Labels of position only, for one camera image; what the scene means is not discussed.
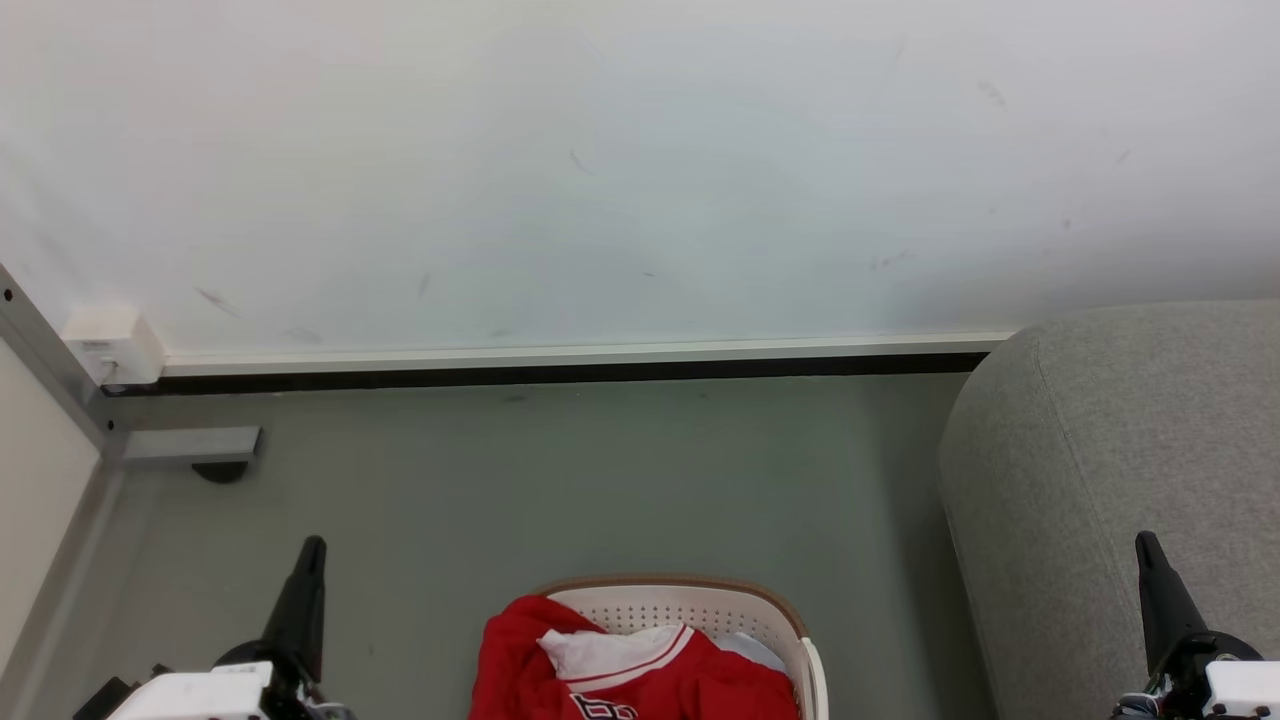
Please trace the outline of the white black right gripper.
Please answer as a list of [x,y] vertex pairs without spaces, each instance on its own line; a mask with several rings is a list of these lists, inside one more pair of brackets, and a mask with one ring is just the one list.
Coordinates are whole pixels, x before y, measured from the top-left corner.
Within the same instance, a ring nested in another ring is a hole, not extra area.
[[1279,662],[1244,641],[1207,632],[1158,537],[1135,537],[1147,685],[1124,694],[1111,719],[1276,719]]

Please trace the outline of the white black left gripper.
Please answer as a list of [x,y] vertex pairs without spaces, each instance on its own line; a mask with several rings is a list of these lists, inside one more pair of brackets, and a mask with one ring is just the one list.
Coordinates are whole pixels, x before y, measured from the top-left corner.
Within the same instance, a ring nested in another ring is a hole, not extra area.
[[157,673],[106,719],[352,719],[321,697],[326,542],[310,536],[276,598],[262,641],[234,647],[205,673]]

